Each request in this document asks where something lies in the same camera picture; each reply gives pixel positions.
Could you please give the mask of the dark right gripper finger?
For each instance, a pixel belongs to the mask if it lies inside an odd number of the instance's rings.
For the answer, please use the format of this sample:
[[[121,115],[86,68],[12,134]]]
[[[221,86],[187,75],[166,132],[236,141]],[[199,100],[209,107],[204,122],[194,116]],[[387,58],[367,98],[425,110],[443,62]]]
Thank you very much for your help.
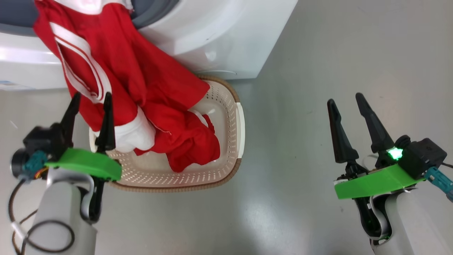
[[[333,99],[327,101],[327,111],[329,115],[333,151],[336,163],[355,162],[358,152],[351,146],[349,139],[344,132],[341,114]]]
[[[387,151],[393,148],[393,139],[388,134],[384,125],[381,123],[380,119],[375,114],[364,95],[362,93],[356,93],[355,98],[359,112],[367,123],[369,136],[372,140],[372,152],[377,153],[379,151]]]

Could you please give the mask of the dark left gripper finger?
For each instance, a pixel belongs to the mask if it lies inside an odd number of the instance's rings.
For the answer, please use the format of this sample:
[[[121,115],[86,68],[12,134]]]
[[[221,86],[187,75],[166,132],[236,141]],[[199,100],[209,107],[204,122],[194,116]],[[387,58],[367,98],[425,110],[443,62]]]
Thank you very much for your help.
[[[113,115],[112,94],[106,93],[104,100],[104,117],[99,136],[95,140],[97,153],[106,153],[115,149],[115,125]]]
[[[63,118],[59,124],[59,129],[60,129],[60,143],[62,145],[63,149],[67,149],[69,147],[73,147],[73,130],[74,130],[74,123],[75,123],[75,117],[79,113],[79,107],[80,107],[80,101],[81,101],[81,93],[76,92],[72,99],[70,104],[68,105],[68,108],[63,115]]]

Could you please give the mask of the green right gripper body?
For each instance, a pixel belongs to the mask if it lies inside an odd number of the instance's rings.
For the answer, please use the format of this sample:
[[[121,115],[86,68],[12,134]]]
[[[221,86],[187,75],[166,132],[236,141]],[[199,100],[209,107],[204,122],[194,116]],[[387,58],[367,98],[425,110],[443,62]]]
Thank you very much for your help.
[[[338,199],[356,199],[370,197],[406,189],[421,182],[415,180],[398,165],[402,155],[396,157],[387,154],[385,159],[391,163],[386,168],[367,171],[356,163],[356,157],[347,159],[335,155],[337,163],[347,163],[346,174],[334,182],[334,189]]]

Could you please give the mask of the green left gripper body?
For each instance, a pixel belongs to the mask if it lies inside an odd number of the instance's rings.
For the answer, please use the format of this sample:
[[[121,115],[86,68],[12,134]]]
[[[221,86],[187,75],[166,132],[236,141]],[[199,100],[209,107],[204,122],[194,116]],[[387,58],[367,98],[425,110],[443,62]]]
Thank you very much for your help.
[[[45,166],[85,173],[107,181],[118,181],[122,166],[105,154],[79,148],[68,148],[57,161],[47,161]]]

